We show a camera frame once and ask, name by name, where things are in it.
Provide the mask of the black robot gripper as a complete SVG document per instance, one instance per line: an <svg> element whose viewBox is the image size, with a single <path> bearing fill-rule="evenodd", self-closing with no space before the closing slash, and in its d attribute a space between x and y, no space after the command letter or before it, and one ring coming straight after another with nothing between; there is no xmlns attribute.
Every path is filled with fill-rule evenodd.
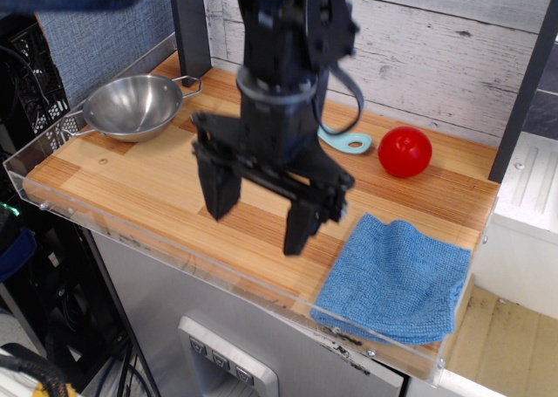
<svg viewBox="0 0 558 397"><path fill-rule="evenodd" d="M195 113L194 154L208 213L223 218L248 179L290 200L283 252L298 256L321 225L338 222L353 176L322 149L317 130L328 74L292 87L267 86L248 73L237 77L241 114Z"/></svg>

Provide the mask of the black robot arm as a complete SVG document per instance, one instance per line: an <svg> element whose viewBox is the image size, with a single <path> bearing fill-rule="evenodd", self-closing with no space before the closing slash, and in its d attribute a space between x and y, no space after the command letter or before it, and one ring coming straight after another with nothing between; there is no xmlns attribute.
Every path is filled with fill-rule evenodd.
<svg viewBox="0 0 558 397"><path fill-rule="evenodd" d="M363 95L339 67L354 51L358 27L346 0L238 0L244 60L236 76L238 117L196 113L194 154L209 214L238 202L243 180L291 207L283 251L296 256L321 224L338 221L354 178L322 149L322 113L330 77L357 101Z"/></svg>

